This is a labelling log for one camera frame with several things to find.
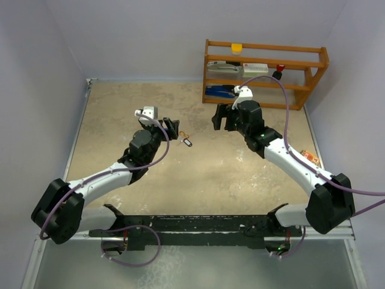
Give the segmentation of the orange S carabiner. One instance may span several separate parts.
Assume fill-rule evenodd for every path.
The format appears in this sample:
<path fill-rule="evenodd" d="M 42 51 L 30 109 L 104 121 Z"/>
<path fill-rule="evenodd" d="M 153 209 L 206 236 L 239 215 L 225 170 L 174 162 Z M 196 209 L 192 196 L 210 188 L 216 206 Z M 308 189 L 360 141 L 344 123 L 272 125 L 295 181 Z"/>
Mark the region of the orange S carabiner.
<path fill-rule="evenodd" d="M 189 135 L 182 131 L 179 132 L 179 135 L 183 138 L 189 138 Z"/>

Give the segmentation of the black tag key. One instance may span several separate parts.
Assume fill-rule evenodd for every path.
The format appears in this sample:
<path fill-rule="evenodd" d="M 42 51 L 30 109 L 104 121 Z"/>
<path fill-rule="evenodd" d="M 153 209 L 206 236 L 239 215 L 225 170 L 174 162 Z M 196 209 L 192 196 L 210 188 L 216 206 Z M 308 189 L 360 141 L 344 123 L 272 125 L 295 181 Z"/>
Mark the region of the black tag key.
<path fill-rule="evenodd" d="M 178 145 L 184 144 L 185 146 L 191 148 L 193 146 L 192 142 L 188 138 L 183 138 L 180 140 Z"/>

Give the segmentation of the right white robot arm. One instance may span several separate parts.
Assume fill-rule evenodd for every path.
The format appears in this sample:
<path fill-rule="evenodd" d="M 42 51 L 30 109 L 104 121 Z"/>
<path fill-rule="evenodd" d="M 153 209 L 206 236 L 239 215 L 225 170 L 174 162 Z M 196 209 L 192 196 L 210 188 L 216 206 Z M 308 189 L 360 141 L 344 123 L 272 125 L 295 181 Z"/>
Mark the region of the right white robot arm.
<path fill-rule="evenodd" d="M 251 151 L 282 169 L 309 197 L 306 204 L 274 209 L 267 222 L 270 233 L 282 235 L 290 226 L 298 225 L 326 234 L 355 214 L 350 179 L 321 169 L 286 144 L 279 132 L 265 125 L 258 102 L 243 101 L 236 108 L 217 105 L 214 129 L 219 130 L 223 120 L 226 131 L 239 132 Z"/>

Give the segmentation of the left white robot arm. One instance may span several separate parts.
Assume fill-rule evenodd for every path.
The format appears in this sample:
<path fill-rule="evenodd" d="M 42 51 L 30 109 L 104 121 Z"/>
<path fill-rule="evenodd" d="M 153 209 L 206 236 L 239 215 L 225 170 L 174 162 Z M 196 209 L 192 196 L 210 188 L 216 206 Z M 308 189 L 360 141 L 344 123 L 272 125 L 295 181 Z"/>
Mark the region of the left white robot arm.
<path fill-rule="evenodd" d="M 79 231 L 84 208 L 105 194 L 140 180 L 162 160 L 155 155 L 162 142 L 178 138 L 179 120 L 151 120 L 137 131 L 123 155 L 94 175 L 66 182 L 51 181 L 34 208 L 31 219 L 40 228 L 42 240 L 63 244 Z"/>

